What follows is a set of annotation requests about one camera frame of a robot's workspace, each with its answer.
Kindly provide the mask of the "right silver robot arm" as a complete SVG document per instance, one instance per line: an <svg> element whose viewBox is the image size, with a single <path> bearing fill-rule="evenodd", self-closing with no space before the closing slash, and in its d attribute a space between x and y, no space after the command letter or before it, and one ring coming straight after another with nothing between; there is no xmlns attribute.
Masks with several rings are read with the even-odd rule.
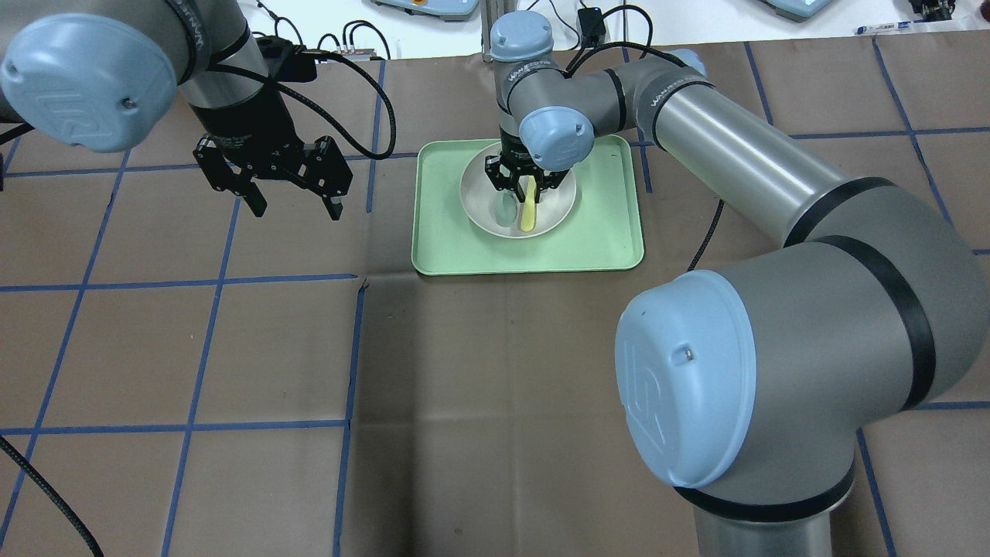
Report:
<svg viewBox="0 0 990 557"><path fill-rule="evenodd" d="M693 505L703 556L831 556L855 434L943 394L988 338L975 255L929 204L853 179L728 99L695 53L576 77L533 11L490 28L497 188L556 183L636 127L780 248L634 297L616 384L647 468Z"/></svg>

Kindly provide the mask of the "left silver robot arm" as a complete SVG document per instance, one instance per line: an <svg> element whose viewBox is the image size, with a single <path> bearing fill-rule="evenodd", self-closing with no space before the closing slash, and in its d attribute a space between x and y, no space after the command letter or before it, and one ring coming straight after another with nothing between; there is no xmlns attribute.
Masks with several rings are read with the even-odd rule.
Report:
<svg viewBox="0 0 990 557"><path fill-rule="evenodd" d="M4 1L2 141L39 131L92 152L151 134L177 95L204 127L194 159L213 190L261 217L257 180L311 191L342 215L353 174L329 136L303 141L285 106L317 54L256 36L234 1Z"/></svg>

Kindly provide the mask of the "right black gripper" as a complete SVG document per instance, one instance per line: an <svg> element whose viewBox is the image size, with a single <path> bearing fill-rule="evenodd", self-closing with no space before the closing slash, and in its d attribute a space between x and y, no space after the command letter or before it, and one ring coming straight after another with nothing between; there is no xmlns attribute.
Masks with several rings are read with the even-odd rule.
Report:
<svg viewBox="0 0 990 557"><path fill-rule="evenodd" d="M565 179L565 172L547 172L534 162L522 140L500 132L500 151L485 155L484 172L495 188L492 208L515 208L516 198L531 198L538 205Z"/></svg>

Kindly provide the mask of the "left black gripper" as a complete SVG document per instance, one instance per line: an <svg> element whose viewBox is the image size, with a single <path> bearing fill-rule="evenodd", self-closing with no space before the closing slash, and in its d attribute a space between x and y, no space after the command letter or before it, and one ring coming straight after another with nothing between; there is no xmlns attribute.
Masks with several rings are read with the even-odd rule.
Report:
<svg viewBox="0 0 990 557"><path fill-rule="evenodd" d="M255 180L289 181L317 195L329 218L340 221L353 172L334 138L304 142L282 100L192 110L206 131L193 156L213 190L243 198L261 218L268 201Z"/></svg>

